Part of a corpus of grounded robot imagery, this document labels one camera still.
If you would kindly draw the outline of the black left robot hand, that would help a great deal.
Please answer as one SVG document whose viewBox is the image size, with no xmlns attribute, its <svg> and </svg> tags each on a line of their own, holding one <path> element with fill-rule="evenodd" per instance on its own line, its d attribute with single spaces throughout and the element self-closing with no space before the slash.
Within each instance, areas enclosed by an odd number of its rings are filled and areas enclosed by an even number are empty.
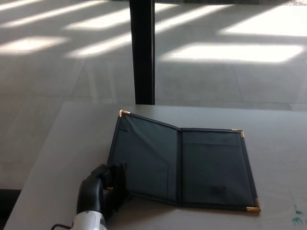
<svg viewBox="0 0 307 230">
<path fill-rule="evenodd" d="M 96 211 L 108 221 L 128 195 L 125 164 L 101 164 L 82 181 L 76 213 Z"/>
</svg>

